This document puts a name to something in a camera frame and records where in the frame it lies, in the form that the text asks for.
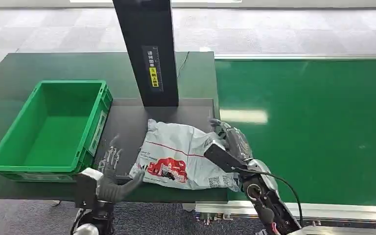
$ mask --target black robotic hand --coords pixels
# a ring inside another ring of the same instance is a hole
[[[145,171],[141,170],[133,180],[117,185],[116,165],[120,158],[122,149],[119,148],[119,135],[110,142],[110,147],[106,151],[103,160],[99,162],[97,170],[102,172],[104,177],[100,182],[98,200],[112,203],[121,202],[130,192],[135,190],[143,181]]]
[[[143,170],[130,182],[117,185],[116,165],[122,152],[118,141],[119,135],[110,142],[97,170],[87,168],[78,174],[75,205],[80,210],[71,235],[112,235],[114,204],[122,201],[142,183]]]

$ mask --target red printed logo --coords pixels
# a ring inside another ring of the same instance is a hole
[[[151,175],[166,177],[174,181],[185,183],[187,181],[185,167],[186,164],[184,161],[165,158],[159,159],[156,164],[150,163],[146,171]]]

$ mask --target yellow label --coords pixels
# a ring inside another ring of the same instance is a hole
[[[150,67],[149,73],[150,73],[150,80],[152,81],[152,87],[159,87],[158,75],[156,74],[156,68]]]

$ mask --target green plastic crate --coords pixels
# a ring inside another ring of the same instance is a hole
[[[112,95],[105,81],[42,81],[0,142],[0,174],[72,182],[90,167]]]

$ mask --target gray carpet floor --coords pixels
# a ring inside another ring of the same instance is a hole
[[[216,54],[376,54],[376,10],[174,9],[175,49]],[[10,52],[126,51],[111,8],[0,9],[0,61]],[[0,235],[68,234],[63,202],[0,200]],[[196,222],[180,204],[121,203],[117,235],[246,234],[257,219]]]
[[[45,201],[0,200],[0,235],[67,235],[77,213],[72,202],[53,207]],[[204,225],[181,204],[119,203],[115,235],[253,235],[258,219],[218,220]]]

